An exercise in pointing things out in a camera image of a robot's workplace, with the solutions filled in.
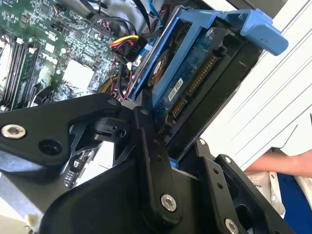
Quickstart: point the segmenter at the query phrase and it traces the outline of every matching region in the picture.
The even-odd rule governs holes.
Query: black metal bracket
[[[215,162],[223,170],[240,223],[249,233],[294,233],[247,176],[226,155]]]
[[[169,230],[181,221],[183,210],[166,146],[156,133],[151,113],[142,107],[133,111],[140,134],[137,162],[143,218],[154,230]]]
[[[70,158],[71,145],[79,135],[71,131],[70,138],[71,127],[99,117],[117,117],[120,111],[121,104],[116,99],[95,94],[2,113],[0,171],[40,182],[51,181],[62,172]],[[10,124],[24,129],[24,136],[8,137],[3,127]]]
[[[202,184],[202,198],[209,215],[207,223],[213,233],[247,234],[240,225],[222,168],[204,156],[196,158],[196,165]]]

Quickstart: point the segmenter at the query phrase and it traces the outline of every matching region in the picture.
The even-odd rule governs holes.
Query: sticker
[[[50,53],[53,53],[54,49],[55,49],[55,47],[53,45],[51,45],[49,43],[46,43],[46,45],[45,45],[45,50],[46,51],[49,51]]]
[[[177,81],[177,83],[175,84],[174,88],[172,89],[172,91],[170,92],[170,94],[169,94],[169,96],[168,96],[169,101],[171,101],[171,100],[174,98],[174,96],[176,95],[176,93],[178,92],[178,90],[181,88],[182,84],[183,84],[183,80],[182,80],[182,78],[180,78],[180,79]]]
[[[158,72],[160,66],[161,66],[161,61],[159,61],[159,63],[156,65],[156,68],[154,70],[154,75]]]
[[[22,97],[23,97],[23,93],[24,93],[25,86],[26,86],[26,82],[24,81],[23,84],[21,85],[21,88],[20,88],[19,97],[18,97],[18,103],[21,102],[21,99],[22,99]]]

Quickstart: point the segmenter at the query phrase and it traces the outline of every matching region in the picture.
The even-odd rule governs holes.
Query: red wire
[[[123,44],[125,41],[121,41],[121,42],[118,42],[118,43],[112,43],[112,44],[110,44],[110,48],[113,48],[113,47],[116,47],[116,46],[119,46],[119,45],[121,45],[121,44]],[[131,46],[133,46],[134,45],[134,42],[133,41],[127,41],[128,43],[130,43],[130,45]]]
[[[132,85],[132,82],[131,82],[132,74],[133,74],[133,72],[132,72],[132,70],[131,70],[131,71],[130,71],[130,76],[129,76],[129,84],[128,84],[128,87],[127,87],[127,89],[126,89],[125,97],[122,99],[123,101],[124,101],[125,99],[127,99],[128,95],[129,95],[129,90],[130,90],[130,87],[131,87],[131,85]]]

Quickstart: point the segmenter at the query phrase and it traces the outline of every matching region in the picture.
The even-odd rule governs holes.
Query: chip
[[[27,23],[28,22],[28,18],[27,17],[25,17],[25,16],[21,16],[21,21],[23,22],[23,23]]]
[[[43,4],[43,5],[41,5],[41,12],[48,15],[50,12],[50,8]]]
[[[77,38],[78,40],[81,40],[82,37],[83,37],[83,32],[76,32],[75,38]]]
[[[74,60],[70,60],[63,76],[63,81],[69,85],[86,90],[94,71]]]

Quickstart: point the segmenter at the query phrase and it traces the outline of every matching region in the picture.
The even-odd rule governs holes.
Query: yellow wire
[[[138,39],[138,35],[130,35],[130,36],[126,36],[126,37],[123,37],[123,38],[119,38],[119,39],[115,40],[114,42],[112,42],[112,44],[119,43],[119,42],[121,42],[123,40],[127,40],[127,39],[130,39],[130,38]]]

